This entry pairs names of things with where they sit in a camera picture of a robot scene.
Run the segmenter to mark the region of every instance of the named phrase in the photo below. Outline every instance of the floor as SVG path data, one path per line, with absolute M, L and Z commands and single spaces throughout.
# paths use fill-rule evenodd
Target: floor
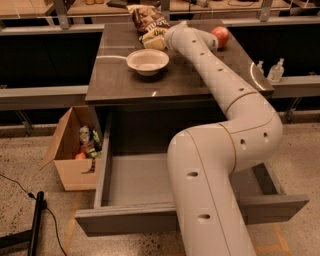
M 28 192 L 45 192 L 67 255 L 183 256 L 179 232 L 87 237 L 75 221 L 77 209 L 92 207 L 94 192 L 65 192 L 53 163 L 40 170 L 55 125 L 35 126 L 30 137 L 22 126 L 0 127 L 0 174 Z M 320 113 L 297 112 L 284 125 L 284 138 L 269 160 L 287 194 L 306 194 L 310 202 L 285 223 L 247 226 L 258 256 L 318 256 L 320 252 Z M 0 236 L 31 228 L 35 201 L 0 177 Z M 0 255 L 26 255 L 24 243 L 0 249 Z M 55 224 L 43 212 L 37 255 L 63 255 Z

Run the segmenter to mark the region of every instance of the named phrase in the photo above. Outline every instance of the white bottle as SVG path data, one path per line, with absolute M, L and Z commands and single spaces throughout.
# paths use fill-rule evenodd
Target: white bottle
M 270 72 L 268 74 L 268 80 L 271 82 L 279 82 L 283 72 L 284 72 L 284 68 L 283 68 L 283 61 L 284 59 L 280 59 L 280 61 L 278 62 L 277 65 L 272 66 L 272 68 L 270 69 Z
M 262 65 L 263 65 L 263 60 L 259 60 L 259 63 L 257 65 L 258 69 L 261 71 L 262 74 L 264 74 L 264 70 L 262 68 Z

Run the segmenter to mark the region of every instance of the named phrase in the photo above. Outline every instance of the white bowl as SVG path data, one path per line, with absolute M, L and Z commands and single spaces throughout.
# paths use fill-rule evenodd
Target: white bowl
M 127 57 L 128 66 L 143 76 L 157 74 L 168 62 L 169 57 L 166 53 L 154 49 L 138 50 Z

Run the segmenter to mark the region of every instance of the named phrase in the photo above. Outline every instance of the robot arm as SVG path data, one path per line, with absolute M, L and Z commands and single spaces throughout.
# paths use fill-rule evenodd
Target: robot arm
M 213 41 L 186 24 L 166 33 L 166 46 L 194 65 L 228 119 L 178 133 L 168 149 L 169 176 L 188 256 L 253 256 L 229 177 L 269 158 L 282 123 L 259 92 L 212 54 Z

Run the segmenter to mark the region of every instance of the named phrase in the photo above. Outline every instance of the red ball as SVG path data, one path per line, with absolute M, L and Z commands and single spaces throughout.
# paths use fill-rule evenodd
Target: red ball
M 225 27 L 215 27 L 211 30 L 211 34 L 218 39 L 218 49 L 225 47 L 229 40 L 229 30 Z

